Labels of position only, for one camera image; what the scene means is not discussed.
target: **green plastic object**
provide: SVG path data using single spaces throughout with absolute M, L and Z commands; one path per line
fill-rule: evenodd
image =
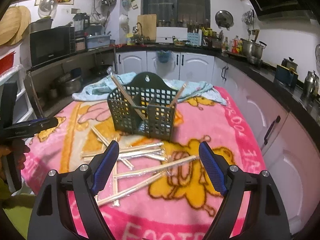
M 115 129 L 170 141 L 177 104 L 171 108 L 168 106 L 178 91 L 168 87 L 161 77 L 151 72 L 136 75 L 124 88 L 136 106 L 131 106 L 118 88 L 109 94 L 108 106 Z M 135 109 L 142 112 L 145 121 Z

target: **white cabinet door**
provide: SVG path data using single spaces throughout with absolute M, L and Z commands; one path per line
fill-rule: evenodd
M 214 57 L 195 53 L 181 53 L 180 80 L 211 82 Z
M 179 80 L 180 53 L 172 52 L 167 63 L 158 61 L 156 51 L 147 51 L 147 70 L 161 78 Z
M 147 52 L 130 51 L 117 53 L 118 74 L 147 71 Z
M 319 152 L 304 128 L 289 114 L 263 158 L 294 234 L 304 227 L 320 200 Z
M 230 64 L 227 65 L 222 76 L 224 79 L 223 87 L 228 91 L 241 111 L 240 106 L 243 102 L 242 89 L 247 76 Z
M 239 100 L 238 107 L 250 125 L 262 154 L 265 154 L 276 139 L 289 113 L 268 92 L 247 76 Z
M 223 87 L 224 86 L 224 79 L 223 74 L 225 69 L 227 68 L 227 63 L 224 62 L 222 59 L 215 57 L 214 58 L 214 67 L 213 67 L 213 74 L 211 78 L 211 84 L 216 87 Z

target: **pink blanket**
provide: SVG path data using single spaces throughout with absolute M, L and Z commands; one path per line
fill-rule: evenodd
M 243 171 L 259 173 L 265 169 L 261 151 L 249 125 L 223 88 L 217 88 L 227 106 L 205 98 L 191 98 L 178 104 L 173 142 L 164 142 L 167 155 L 180 159 L 197 155 L 201 141 L 207 141 L 216 154 L 223 155 L 229 164 Z M 94 125 L 106 138 L 117 138 L 120 147 L 150 143 L 152 139 L 136 135 L 123 135 L 115 131 L 108 104 L 102 102 L 72 102 L 57 114 L 59 125 L 35 136 L 26 154 L 24 179 L 35 193 L 39 191 L 48 171 L 67 172 L 84 161 L 81 151 L 99 150 L 102 144 L 89 128 Z M 136 158 L 130 160 L 135 169 L 159 165 L 159 161 Z M 118 172 L 128 171 L 118 162 Z M 119 180 L 124 190 L 149 177 L 147 175 Z M 99 193 L 103 199 L 112 195 L 109 178 Z M 71 212 L 78 233 L 86 236 L 73 192 L 69 192 Z M 245 193 L 232 235 L 240 233 L 249 201 Z M 106 204 L 100 207 L 116 239 L 151 240 L 202 239 L 222 202 L 199 160 L 173 169 L 149 187 L 119 200 L 120 206 Z

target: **blue cloth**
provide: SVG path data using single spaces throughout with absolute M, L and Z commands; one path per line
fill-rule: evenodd
M 130 72 L 122 75 L 117 75 L 122 84 L 129 83 L 135 76 L 135 72 Z M 164 79 L 164 82 L 171 88 L 179 90 L 184 81 L 181 80 L 168 80 Z M 116 85 L 112 79 L 108 76 L 100 81 L 87 85 L 83 88 L 81 93 L 72 94 L 72 98 L 78 101 L 100 101 L 107 100 L 109 93 L 116 88 Z M 209 100 L 213 100 L 222 105 L 226 105 L 227 102 L 222 98 L 220 93 L 213 88 L 213 86 L 207 82 L 189 82 L 186 88 L 178 99 L 178 103 L 188 100 L 192 97 L 204 97 Z

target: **human hand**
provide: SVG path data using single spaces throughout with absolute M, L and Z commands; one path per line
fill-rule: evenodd
M 0 145 L 0 178 L 6 180 L 4 170 L 1 163 L 1 157 L 6 156 L 11 152 L 15 152 L 15 154 L 19 154 L 17 169 L 23 170 L 24 169 L 24 162 L 26 161 L 26 157 L 24 153 L 30 152 L 30 148 L 25 145 L 24 140 L 13 140 L 11 146 L 7 145 Z

